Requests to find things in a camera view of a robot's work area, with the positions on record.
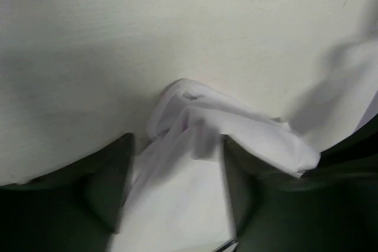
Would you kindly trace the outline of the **white t-shirt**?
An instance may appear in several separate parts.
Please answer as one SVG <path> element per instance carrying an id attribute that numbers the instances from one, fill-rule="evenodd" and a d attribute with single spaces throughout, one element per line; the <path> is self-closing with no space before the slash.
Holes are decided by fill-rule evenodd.
<path id="1" fill-rule="evenodd" d="M 223 136 L 295 178 L 320 160 L 288 124 L 189 79 L 166 90 L 146 132 L 151 143 L 133 159 L 131 187 L 110 251 L 236 249 Z"/>

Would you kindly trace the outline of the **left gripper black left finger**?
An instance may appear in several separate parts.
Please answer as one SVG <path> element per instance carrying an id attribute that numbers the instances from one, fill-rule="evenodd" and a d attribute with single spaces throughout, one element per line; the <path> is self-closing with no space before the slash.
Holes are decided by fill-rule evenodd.
<path id="1" fill-rule="evenodd" d="M 1 186 L 1 251 L 107 251 L 134 151 L 127 133 L 55 172 Z"/>

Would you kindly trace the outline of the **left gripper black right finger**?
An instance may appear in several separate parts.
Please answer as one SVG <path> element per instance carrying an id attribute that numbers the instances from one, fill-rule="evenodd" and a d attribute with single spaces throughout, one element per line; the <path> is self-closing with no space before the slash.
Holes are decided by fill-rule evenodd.
<path id="1" fill-rule="evenodd" d="M 237 251 L 376 251 L 377 155 L 322 157 L 290 176 L 223 137 Z"/>

